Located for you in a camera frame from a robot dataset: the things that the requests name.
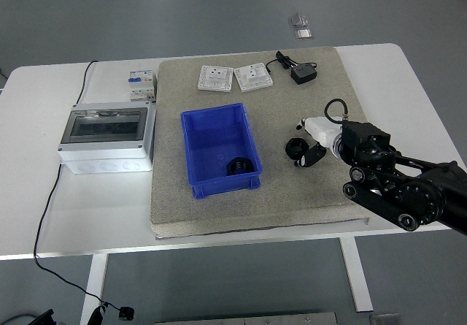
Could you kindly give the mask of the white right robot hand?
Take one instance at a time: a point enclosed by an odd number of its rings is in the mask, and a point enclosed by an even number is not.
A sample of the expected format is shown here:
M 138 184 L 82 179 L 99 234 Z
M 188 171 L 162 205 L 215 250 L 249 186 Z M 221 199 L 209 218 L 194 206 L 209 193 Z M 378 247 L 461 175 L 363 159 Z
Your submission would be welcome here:
M 335 157 L 341 159 L 339 153 L 341 125 L 339 123 L 333 123 L 333 121 L 338 121 L 338 119 L 334 117 L 330 121 L 326 117 L 308 117 L 300 120 L 296 129 L 300 130 L 304 128 L 305 132 L 309 134 L 317 144 L 306 150 L 299 159 L 295 160 L 294 164 L 296 167 L 310 167 L 316 164 L 325 156 L 328 148 Z

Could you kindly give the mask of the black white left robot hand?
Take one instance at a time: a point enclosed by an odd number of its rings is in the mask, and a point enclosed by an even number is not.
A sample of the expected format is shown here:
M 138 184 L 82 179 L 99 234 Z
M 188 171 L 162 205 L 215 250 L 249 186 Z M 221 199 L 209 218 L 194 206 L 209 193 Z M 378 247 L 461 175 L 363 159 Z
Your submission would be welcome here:
M 106 302 L 96 307 L 94 311 L 91 313 L 90 318 L 87 322 L 87 325 L 102 325 L 104 314 L 107 308 L 108 308 L 108 304 Z

